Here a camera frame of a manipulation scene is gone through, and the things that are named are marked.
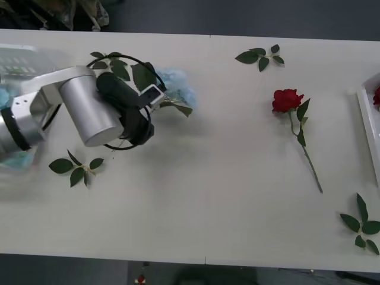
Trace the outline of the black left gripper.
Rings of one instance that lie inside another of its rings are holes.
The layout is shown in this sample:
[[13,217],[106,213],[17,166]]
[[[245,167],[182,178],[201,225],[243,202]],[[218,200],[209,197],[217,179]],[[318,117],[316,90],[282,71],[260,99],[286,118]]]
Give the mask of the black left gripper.
[[132,145],[143,145],[154,135],[154,125],[147,107],[142,112],[138,109],[127,109],[120,121],[123,133],[119,139],[125,139]]

